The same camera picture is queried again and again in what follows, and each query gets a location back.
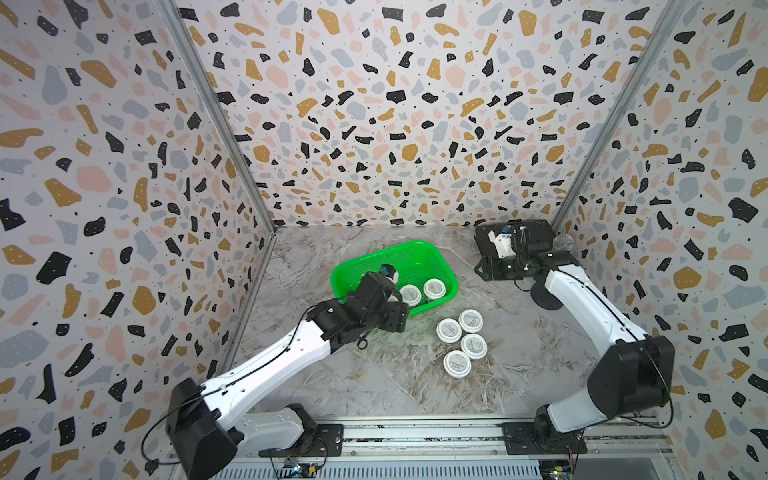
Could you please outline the yogurt cup white lid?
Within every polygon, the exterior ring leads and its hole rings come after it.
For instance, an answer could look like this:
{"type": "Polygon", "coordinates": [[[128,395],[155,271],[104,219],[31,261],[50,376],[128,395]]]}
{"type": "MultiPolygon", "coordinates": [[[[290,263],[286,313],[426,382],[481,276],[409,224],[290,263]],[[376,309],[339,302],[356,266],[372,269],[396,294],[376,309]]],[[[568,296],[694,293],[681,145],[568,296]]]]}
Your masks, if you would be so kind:
{"type": "Polygon", "coordinates": [[[422,292],[429,301],[436,301],[446,296],[447,287],[442,280],[431,278],[423,284],[422,292]]]}
{"type": "Polygon", "coordinates": [[[411,308],[417,307],[422,301],[422,293],[418,287],[412,284],[400,288],[402,300],[411,308]]]}
{"type": "Polygon", "coordinates": [[[478,361],[487,356],[486,340],[477,333],[465,334],[461,339],[461,350],[470,360],[478,361]]]}
{"type": "Polygon", "coordinates": [[[459,342],[463,329],[459,322],[453,318],[442,319],[436,326],[437,337],[446,344],[454,344],[459,342]]]}
{"type": "Polygon", "coordinates": [[[443,368],[454,379],[464,379],[471,372],[472,360],[461,350],[452,350],[443,357],[443,368]]]}
{"type": "Polygon", "coordinates": [[[461,312],[458,318],[459,325],[467,334],[477,334],[484,326],[482,314],[475,309],[466,309],[461,312]]]}

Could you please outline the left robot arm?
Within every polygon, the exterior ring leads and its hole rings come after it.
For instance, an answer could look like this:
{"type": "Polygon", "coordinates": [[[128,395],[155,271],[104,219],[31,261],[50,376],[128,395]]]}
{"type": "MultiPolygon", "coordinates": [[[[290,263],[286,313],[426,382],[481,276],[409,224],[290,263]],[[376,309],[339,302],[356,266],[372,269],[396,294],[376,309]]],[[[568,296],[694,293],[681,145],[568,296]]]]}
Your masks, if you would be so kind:
{"type": "Polygon", "coordinates": [[[401,333],[410,307],[396,287],[392,265],[365,273],[358,287],[307,309],[283,338],[241,365],[201,384],[187,378],[171,394],[165,431],[186,476],[210,479],[248,444],[260,450],[304,449],[316,429],[298,404],[244,416],[265,396],[340,348],[366,344],[369,333],[401,333]]]}

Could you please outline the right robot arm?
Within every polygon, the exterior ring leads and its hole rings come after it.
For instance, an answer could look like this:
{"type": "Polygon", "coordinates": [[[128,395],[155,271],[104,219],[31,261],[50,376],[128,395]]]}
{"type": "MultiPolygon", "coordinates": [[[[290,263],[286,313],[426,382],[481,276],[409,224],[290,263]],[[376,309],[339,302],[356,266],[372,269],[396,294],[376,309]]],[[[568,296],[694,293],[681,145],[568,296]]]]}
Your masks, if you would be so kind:
{"type": "Polygon", "coordinates": [[[599,291],[573,255],[555,251],[526,259],[484,256],[475,273],[485,281],[532,278],[534,302],[550,310],[566,308],[601,355],[585,386],[537,410],[533,425],[538,439],[672,404],[672,342],[649,335],[629,320],[599,291]]]}

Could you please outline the green plastic basket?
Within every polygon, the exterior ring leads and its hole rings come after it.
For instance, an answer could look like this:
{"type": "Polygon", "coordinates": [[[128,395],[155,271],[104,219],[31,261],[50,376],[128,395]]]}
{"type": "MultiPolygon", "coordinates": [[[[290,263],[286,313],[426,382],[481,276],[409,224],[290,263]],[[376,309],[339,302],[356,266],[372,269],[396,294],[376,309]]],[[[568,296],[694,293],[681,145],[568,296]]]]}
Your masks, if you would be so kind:
{"type": "Polygon", "coordinates": [[[410,309],[409,316],[417,316],[453,300],[459,291],[456,275],[440,251],[431,243],[421,240],[409,241],[368,253],[337,265],[331,273],[330,285],[336,297],[342,297],[355,290],[368,272],[378,272],[383,264],[392,265],[399,277],[397,287],[414,285],[420,290],[428,280],[443,282],[446,293],[430,300],[422,293],[422,301],[410,309]]]}

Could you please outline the black hard case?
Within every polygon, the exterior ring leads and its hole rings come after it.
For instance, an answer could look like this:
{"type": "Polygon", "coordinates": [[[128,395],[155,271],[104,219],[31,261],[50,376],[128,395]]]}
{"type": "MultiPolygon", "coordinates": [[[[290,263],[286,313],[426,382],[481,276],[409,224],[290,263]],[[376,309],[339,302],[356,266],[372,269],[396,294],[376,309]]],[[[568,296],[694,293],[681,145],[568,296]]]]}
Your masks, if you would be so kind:
{"type": "MultiPolygon", "coordinates": [[[[481,258],[484,256],[496,257],[495,250],[488,240],[487,234],[494,227],[511,225],[517,228],[517,251],[518,258],[531,259],[535,245],[544,244],[546,247],[551,245],[554,232],[546,220],[520,220],[513,219],[507,222],[484,223],[475,228],[475,241],[478,246],[481,258]]],[[[479,262],[475,266],[475,273],[479,275],[479,262]]]]}

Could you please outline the glitter tube on black stand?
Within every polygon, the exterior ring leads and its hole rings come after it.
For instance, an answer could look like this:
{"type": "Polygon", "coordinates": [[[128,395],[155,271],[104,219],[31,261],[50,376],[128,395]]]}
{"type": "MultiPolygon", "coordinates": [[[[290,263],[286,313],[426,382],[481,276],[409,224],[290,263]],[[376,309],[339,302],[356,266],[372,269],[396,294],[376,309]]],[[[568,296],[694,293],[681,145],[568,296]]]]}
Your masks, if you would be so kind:
{"type": "Polygon", "coordinates": [[[563,306],[562,302],[549,291],[546,280],[550,273],[558,271],[561,266],[578,264],[571,254],[574,245],[573,237],[566,233],[555,236],[548,247],[544,244],[535,245],[531,256],[534,265],[534,284],[530,295],[539,307],[556,311],[563,306]]]}

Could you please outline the aluminium rail frame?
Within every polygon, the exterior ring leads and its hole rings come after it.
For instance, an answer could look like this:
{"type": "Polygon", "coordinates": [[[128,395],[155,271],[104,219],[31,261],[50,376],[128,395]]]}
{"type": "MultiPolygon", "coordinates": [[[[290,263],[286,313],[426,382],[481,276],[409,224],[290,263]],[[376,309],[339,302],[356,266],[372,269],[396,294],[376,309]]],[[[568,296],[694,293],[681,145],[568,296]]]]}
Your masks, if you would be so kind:
{"type": "Polygon", "coordinates": [[[666,437],[612,421],[583,433],[586,454],[508,455],[500,416],[348,417],[340,457],[260,458],[250,444],[210,479],[681,479],[666,437]]]}

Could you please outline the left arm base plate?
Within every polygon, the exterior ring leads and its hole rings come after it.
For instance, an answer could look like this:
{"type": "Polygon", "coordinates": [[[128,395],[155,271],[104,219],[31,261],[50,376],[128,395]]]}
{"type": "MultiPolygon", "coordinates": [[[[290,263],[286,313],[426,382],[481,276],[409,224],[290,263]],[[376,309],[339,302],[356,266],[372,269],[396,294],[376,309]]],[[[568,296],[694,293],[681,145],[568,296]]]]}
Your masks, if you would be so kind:
{"type": "Polygon", "coordinates": [[[343,440],[344,425],[342,423],[321,423],[303,433],[290,447],[261,450],[259,457],[340,457],[343,440]]]}

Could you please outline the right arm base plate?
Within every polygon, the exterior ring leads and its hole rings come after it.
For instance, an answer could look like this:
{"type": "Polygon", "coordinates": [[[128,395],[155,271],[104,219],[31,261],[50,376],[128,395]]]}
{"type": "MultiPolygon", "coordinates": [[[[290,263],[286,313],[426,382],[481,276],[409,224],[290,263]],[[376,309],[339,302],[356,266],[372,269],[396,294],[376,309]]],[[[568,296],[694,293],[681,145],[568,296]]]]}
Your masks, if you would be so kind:
{"type": "Polygon", "coordinates": [[[586,454],[583,433],[562,433],[538,420],[501,424],[502,438],[508,455],[586,454]]]}

